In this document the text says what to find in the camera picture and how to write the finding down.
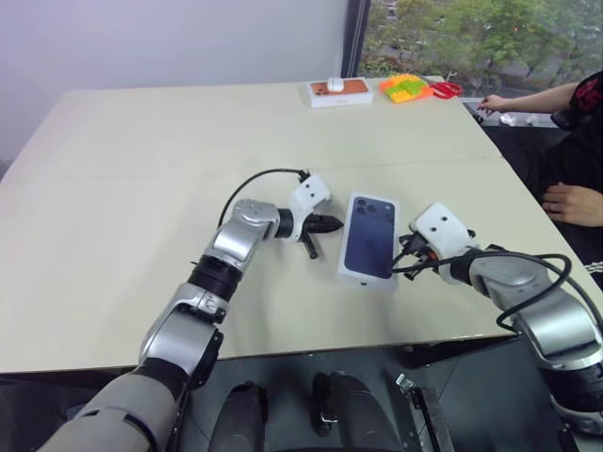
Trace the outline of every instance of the person's hand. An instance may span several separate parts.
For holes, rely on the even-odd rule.
[[[490,94],[483,98],[481,104],[478,105],[478,110],[485,110],[486,115],[490,116],[495,111],[499,111],[500,113],[506,113],[505,104],[508,99],[504,97],[496,96],[495,94]]]
[[[603,226],[603,194],[584,186],[550,186],[543,209],[555,221],[580,226]]]

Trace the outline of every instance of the red scissors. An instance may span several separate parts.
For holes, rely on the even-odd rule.
[[[427,82],[431,89],[433,89],[433,95],[440,99],[450,99],[455,96],[463,94],[463,89],[452,82],[433,82],[430,79],[419,75],[418,76],[424,82]]]

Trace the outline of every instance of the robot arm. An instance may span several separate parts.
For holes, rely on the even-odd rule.
[[[401,256],[412,254],[420,262],[434,263],[466,256],[438,266],[438,274],[447,283],[473,286],[502,311],[553,284],[538,262],[497,254],[499,247],[480,250],[475,234],[440,203],[424,211],[410,229],[412,234],[400,238]],[[413,279],[417,271],[404,274]],[[603,434],[603,339],[586,307],[556,287],[511,319],[513,329],[530,346],[561,418],[575,429]]]
[[[238,202],[149,329],[139,366],[111,381],[41,451],[163,450],[181,398],[204,384],[218,359],[223,335],[216,324],[225,318],[258,246],[273,238],[297,241],[304,234],[339,229],[337,218],[313,214],[329,197],[326,186],[311,176],[294,192],[289,209]]]

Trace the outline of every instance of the window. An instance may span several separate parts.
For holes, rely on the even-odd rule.
[[[601,0],[365,3],[357,67],[365,77],[440,74],[461,84],[465,97],[518,96],[579,81],[603,65]]]

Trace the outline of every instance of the white table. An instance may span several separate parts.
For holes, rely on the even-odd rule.
[[[316,170],[341,218],[353,190],[399,199],[401,225],[440,201],[482,245],[565,253],[603,307],[458,101],[390,105],[377,95],[373,105],[323,111],[300,102],[296,85],[66,95],[0,185],[0,372],[135,363],[226,198],[251,173],[277,166]],[[285,205],[295,186],[291,175],[270,175],[244,196]],[[320,236],[318,261],[302,244],[266,243],[231,301],[220,356],[503,333],[488,299],[431,272],[400,279],[393,295],[334,282],[340,240],[340,232]]]

